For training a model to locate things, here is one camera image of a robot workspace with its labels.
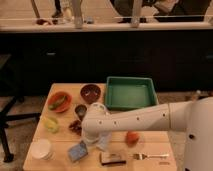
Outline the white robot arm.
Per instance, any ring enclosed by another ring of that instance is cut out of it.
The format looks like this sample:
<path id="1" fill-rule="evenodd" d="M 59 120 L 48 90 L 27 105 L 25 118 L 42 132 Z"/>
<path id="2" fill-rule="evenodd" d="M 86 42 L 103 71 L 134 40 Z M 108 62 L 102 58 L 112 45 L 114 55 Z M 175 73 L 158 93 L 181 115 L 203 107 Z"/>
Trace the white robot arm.
<path id="1" fill-rule="evenodd" d="M 213 171 L 213 97 L 109 114 L 93 103 L 82 122 L 82 139 L 94 144 L 114 131 L 185 131 L 184 171 Z"/>

